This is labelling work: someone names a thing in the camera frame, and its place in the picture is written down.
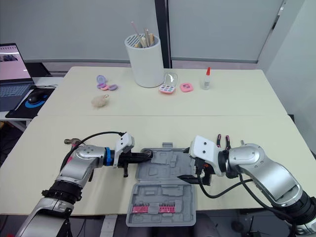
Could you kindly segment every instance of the pink compact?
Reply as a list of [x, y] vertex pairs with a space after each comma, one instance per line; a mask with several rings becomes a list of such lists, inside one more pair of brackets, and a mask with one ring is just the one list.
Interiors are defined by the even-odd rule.
[[182, 90], [182, 92], [190, 92], [193, 91], [193, 86], [191, 83], [182, 83], [180, 85], [180, 89]]
[[107, 90], [107, 89], [109, 89], [109, 86], [108, 85], [106, 85], [106, 86], [104, 86], [104, 87], [102, 87], [102, 88], [100, 88], [101, 90]]
[[99, 88], [99, 89], [101, 89], [101, 88], [103, 88], [103, 87], [105, 87], [105, 86], [106, 86], [105, 83], [97, 84], [97, 88]]

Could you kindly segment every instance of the white pen holder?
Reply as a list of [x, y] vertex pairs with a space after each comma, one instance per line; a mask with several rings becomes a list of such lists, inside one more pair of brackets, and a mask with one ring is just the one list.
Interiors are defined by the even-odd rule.
[[127, 37], [125, 47], [132, 66], [134, 79], [142, 87], [155, 87], [163, 83], [163, 62], [160, 39], [154, 36], [154, 44], [147, 48], [136, 48], [136, 35]]

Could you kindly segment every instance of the red bottle cap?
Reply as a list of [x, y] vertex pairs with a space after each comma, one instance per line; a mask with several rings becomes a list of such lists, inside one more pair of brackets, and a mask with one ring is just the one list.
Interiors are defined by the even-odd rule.
[[209, 76], [210, 74], [211, 74], [211, 68], [208, 67], [207, 72], [206, 72], [206, 75]]

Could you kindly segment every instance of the black cable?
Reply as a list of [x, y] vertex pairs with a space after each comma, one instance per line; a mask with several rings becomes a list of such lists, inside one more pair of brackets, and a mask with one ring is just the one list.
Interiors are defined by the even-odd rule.
[[1, 154], [4, 155], [5, 157], [7, 157], [9, 155], [9, 153], [5, 153], [4, 151], [1, 151]]
[[56, 86], [58, 86], [58, 85], [57, 84], [53, 84], [53, 85], [33, 85], [33, 86], [31, 86], [30, 90], [41, 89], [41, 88], [45, 88], [45, 87], [56, 88]]
[[82, 226], [81, 226], [81, 229], [80, 229], [80, 231], [79, 231], [77, 237], [79, 237], [79, 235], [80, 235], [80, 233], [81, 233], [81, 231], [82, 231], [82, 229], [83, 229], [83, 226], [85, 225], [85, 222], [86, 222], [86, 221], [87, 221], [87, 219], [85, 219], [85, 220], [83, 221]]
[[84, 224], [84, 228], [83, 228], [83, 237], [85, 237], [85, 226], [87, 225], [87, 222], [85, 222]]
[[256, 200], [257, 203], [259, 203], [264, 209], [267, 209], [268, 211], [272, 212], [273, 214], [275, 214], [277, 216], [278, 215], [283, 216], [286, 219], [286, 221], [292, 225], [291, 231], [290, 231], [290, 234], [288, 235], [288, 237], [295, 237], [296, 224], [293, 222], [293, 218], [291, 216], [285, 214], [284, 212], [281, 212], [279, 210], [276, 210], [272, 207], [265, 205], [260, 199], [258, 199], [258, 197], [246, 185], [246, 182], [245, 182], [246, 180], [245, 181], [243, 180], [241, 174], [239, 174], [239, 179], [240, 179], [241, 184], [244, 186], [244, 188], [247, 190], [247, 192], [252, 196], [252, 198]]
[[[207, 193], [207, 191], [205, 190], [204, 186], [203, 186], [203, 183], [202, 183], [202, 180], [201, 180], [201, 176], [199, 174], [197, 174], [197, 181], [198, 181], [198, 184], [199, 186], [201, 187], [202, 189], [202, 192], [208, 197], [208, 198], [219, 198], [220, 196], [224, 195], [225, 193], [229, 192], [230, 190], [234, 189], [235, 187], [241, 185], [241, 182], [239, 183], [236, 183], [232, 186], [230, 186], [229, 188], [225, 189], [224, 191], [222, 191], [221, 193], [219, 194], [216, 194], [216, 195], [210, 195]], [[245, 180], [245, 182], [251, 182], [252, 179], [247, 179]]]
[[7, 139], [7, 140], [4, 140], [3, 139], [3, 143], [1, 142], [0, 143], [0, 146], [1, 148], [0, 149], [3, 149], [5, 148], [9, 143], [11, 143], [12, 141], [14, 142], [15, 140], [19, 140], [21, 136], [19, 137], [16, 137], [16, 138], [10, 138], [10, 139]]
[[1, 229], [0, 229], [0, 233], [4, 230], [4, 227], [5, 227], [5, 225], [6, 225], [6, 222], [7, 222], [7, 220], [8, 220], [8, 217], [9, 217], [9, 215], [7, 215], [7, 216], [5, 217], [5, 219], [4, 219], [4, 221], [3, 221], [3, 224], [2, 224], [2, 226], [1, 226]]
[[95, 133], [93, 135], [90, 135], [86, 138], [84, 138], [81, 142], [79, 142], [77, 145], [75, 145], [65, 156], [62, 164], [61, 164], [61, 167], [60, 167], [60, 170], [62, 170], [64, 168], [64, 166], [67, 164], [67, 161], [69, 159], [69, 157], [71, 156], [71, 154], [81, 145], [83, 144], [86, 140], [92, 138], [92, 137], [96, 137], [96, 136], [99, 136], [99, 135], [102, 135], [102, 134], [118, 134], [119, 136], [123, 136], [125, 133], [124, 132], [113, 132], [113, 131], [109, 131], [109, 132], [99, 132], [99, 133]]
[[254, 219], [254, 216], [252, 216], [252, 218], [251, 218], [251, 223], [250, 223], [250, 227], [249, 227], [248, 232], [251, 231], [251, 229], [252, 229], [253, 219]]
[[8, 155], [8, 154], [6, 154], [6, 153], [4, 153], [4, 152], [7, 151], [7, 150], [10, 150], [10, 149], [12, 150], [13, 147], [5, 148], [5, 149], [1, 150], [1, 153], [5, 154], [5, 155]]
[[70, 226], [70, 220], [69, 218], [67, 219], [67, 222], [69, 223], [68, 225], [68, 230], [67, 230], [67, 237], [73, 237], [73, 233], [71, 232], [71, 226]]
[[5, 160], [6, 160], [6, 158], [7, 158], [7, 154], [5, 154], [5, 153], [1, 153], [1, 154], [3, 154], [4, 156], [4, 159], [2, 159], [2, 156], [0, 155], [0, 167], [3, 165], [3, 163], [5, 162]]

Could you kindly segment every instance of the computer mouse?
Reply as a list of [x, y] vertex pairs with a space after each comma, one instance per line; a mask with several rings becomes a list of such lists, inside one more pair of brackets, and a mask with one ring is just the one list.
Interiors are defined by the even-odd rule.
[[28, 102], [30, 105], [36, 104], [47, 97], [46, 93], [42, 90], [34, 90], [28, 97]]

